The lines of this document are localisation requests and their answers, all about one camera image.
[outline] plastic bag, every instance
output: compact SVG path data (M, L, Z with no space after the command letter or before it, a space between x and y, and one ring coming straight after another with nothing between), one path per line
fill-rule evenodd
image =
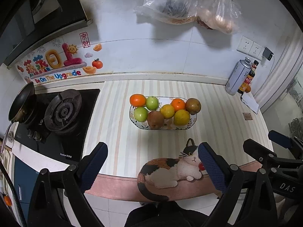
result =
M208 29L235 34L240 30L240 7L233 0L202 0L198 3L196 21Z
M144 4L134 9L134 12L169 24L185 24L195 20L197 2L198 0L144 0Z

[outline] power adapter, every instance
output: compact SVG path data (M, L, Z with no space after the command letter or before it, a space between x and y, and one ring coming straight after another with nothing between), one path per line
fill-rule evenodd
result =
M274 53L269 50L268 47L265 48L263 54L262 54L267 60L271 60Z

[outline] black pants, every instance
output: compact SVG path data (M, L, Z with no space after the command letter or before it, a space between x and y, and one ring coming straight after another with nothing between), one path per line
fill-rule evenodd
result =
M158 207L153 204L147 204L143 207L132 210L126 220L124 227L131 227L140 222L154 217L170 216L173 213L180 212L184 219L187 220L191 226L200 227L208 218L207 215L192 210L185 210L175 202L161 202Z

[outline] fruit bowl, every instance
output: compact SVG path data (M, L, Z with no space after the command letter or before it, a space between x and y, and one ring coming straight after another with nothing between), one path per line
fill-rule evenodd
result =
M157 111L159 111L161 109L161 107L163 107L165 104L170 104L172 102L172 100L174 98L176 98L176 97L162 97L162 96L160 96L160 97L156 96L156 97L159 100L159 106L157 108ZM134 110L135 110L135 107L131 106L131 108L129 109L129 118L135 126L137 126L140 129L143 129L143 130L155 130L155 129L151 129L149 127L147 121L138 122L137 120L135 120ZM164 126L161 127L159 130L187 130L187 129L191 128L194 125L194 123L196 123L196 121L197 121L197 115L193 114L193 115L190 115L190 120L187 125L176 126L174 124L174 118L171 118L169 120L164 120Z

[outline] cabinet handle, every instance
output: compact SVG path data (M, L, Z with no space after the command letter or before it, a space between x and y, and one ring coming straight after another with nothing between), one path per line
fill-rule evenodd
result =
M20 185L18 185L18 187L19 187L19 200L22 201L21 187Z

